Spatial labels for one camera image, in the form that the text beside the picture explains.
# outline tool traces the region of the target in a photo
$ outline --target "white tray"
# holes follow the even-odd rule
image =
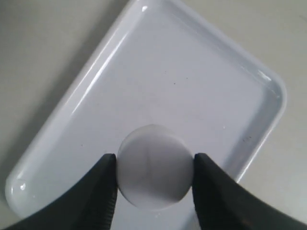
[[[8,203],[31,215],[148,124],[173,130],[239,180],[285,104],[275,73],[183,3],[131,0],[11,172]],[[191,192],[160,212],[119,194],[112,229],[178,230],[193,215]]]

